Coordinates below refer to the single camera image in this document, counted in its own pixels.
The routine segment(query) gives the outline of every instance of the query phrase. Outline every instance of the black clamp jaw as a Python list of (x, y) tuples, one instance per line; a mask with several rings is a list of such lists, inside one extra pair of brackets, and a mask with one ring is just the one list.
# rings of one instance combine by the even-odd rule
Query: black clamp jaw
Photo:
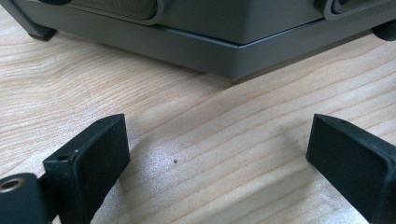
[(0, 180), (0, 223), (90, 223), (130, 161), (125, 118), (99, 119), (46, 158), (46, 173)]
[(315, 115), (306, 157), (370, 223), (396, 223), (395, 146)]

